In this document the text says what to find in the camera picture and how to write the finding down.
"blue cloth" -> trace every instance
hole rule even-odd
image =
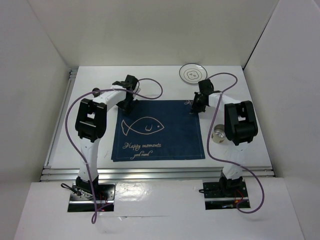
[[[190,100],[141,100],[129,115],[119,109],[114,162],[204,159],[199,116]]]

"fish tail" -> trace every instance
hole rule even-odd
[[[122,120],[121,122],[121,128],[122,128],[122,133],[125,135],[125,136],[128,136],[128,132],[130,130],[130,127],[128,126],[128,124],[126,124],[125,120]]]

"small black round object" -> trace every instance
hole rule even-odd
[[[100,90],[99,88],[95,87],[94,89],[92,89],[92,92],[99,91],[99,90]],[[92,95],[96,98],[101,95],[101,92],[95,92],[95,93],[92,93]]]

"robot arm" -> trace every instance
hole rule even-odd
[[[222,93],[214,90],[209,79],[200,81],[198,84],[199,92],[195,92],[192,111],[205,112],[207,106],[216,108]],[[220,108],[224,112],[224,132],[226,138],[231,141],[228,160],[242,165],[249,143],[258,134],[254,107],[251,101],[239,101],[226,95],[222,95],[221,101],[224,105],[224,108]],[[232,189],[230,192],[233,192],[241,182],[242,168],[226,163],[220,178],[222,189],[226,193],[228,189]]]
[[[137,88],[138,80],[131,75],[128,75],[125,81],[116,81],[112,84],[112,89],[124,89],[134,92],[139,92]],[[130,113],[134,107],[134,95],[129,92],[114,90],[104,93],[95,94],[94,99],[83,99],[80,102],[75,129],[81,141],[81,153],[85,156],[94,189],[98,188],[98,169],[97,158],[100,139],[104,136],[107,130],[107,112],[117,105],[125,113]],[[76,187],[86,193],[92,193],[89,174],[86,163],[81,160],[81,166],[78,176],[75,181]]]

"fish drawing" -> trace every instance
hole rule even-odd
[[[148,125],[146,125],[145,128],[142,130],[138,131],[135,129],[135,126],[140,126],[140,124],[145,125],[146,123],[149,125],[151,124],[151,127],[147,128]],[[122,133],[125,136],[128,136],[128,133],[130,130],[137,133],[137,134],[150,135],[150,134],[155,134],[155,133],[163,130],[165,128],[165,126],[153,117],[144,116],[144,117],[141,117],[138,120],[134,121],[134,123],[132,123],[130,126],[125,122],[125,120],[122,120],[121,128],[122,128]]]

